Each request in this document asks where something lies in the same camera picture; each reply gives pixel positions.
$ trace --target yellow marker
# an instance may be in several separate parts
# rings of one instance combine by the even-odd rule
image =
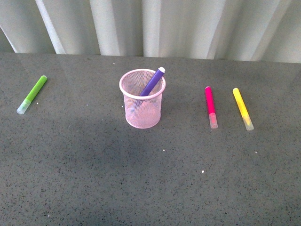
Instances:
[[[245,123],[245,126],[246,126],[246,130],[253,130],[254,126],[253,126],[252,121],[250,119],[249,113],[246,109],[243,98],[241,97],[239,89],[234,88],[233,89],[233,94],[234,94],[234,97],[236,99],[236,103],[238,105],[238,108],[240,110],[241,117],[243,117],[243,120],[244,120],[244,123]]]

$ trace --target pink mesh pen holder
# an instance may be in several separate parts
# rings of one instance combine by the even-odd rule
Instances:
[[[161,77],[148,96],[139,96],[154,73],[155,71],[149,69],[132,70],[123,75],[119,82],[124,97],[126,120],[139,129],[153,127],[161,118],[162,93],[166,86],[164,77]]]

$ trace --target table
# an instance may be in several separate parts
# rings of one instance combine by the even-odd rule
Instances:
[[[160,66],[161,120],[136,129],[119,80]],[[301,64],[0,53],[0,225],[299,225],[300,89]]]

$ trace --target white curtain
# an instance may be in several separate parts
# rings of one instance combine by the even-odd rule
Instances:
[[[0,51],[301,63],[301,0],[0,0]]]

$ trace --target purple marker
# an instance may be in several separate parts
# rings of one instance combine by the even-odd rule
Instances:
[[[165,69],[164,67],[160,67],[153,75],[153,77],[150,79],[149,83],[147,83],[144,90],[141,92],[140,96],[145,97],[148,96],[149,93],[152,91],[152,89],[156,86],[158,81],[161,79],[161,77],[164,75]]]

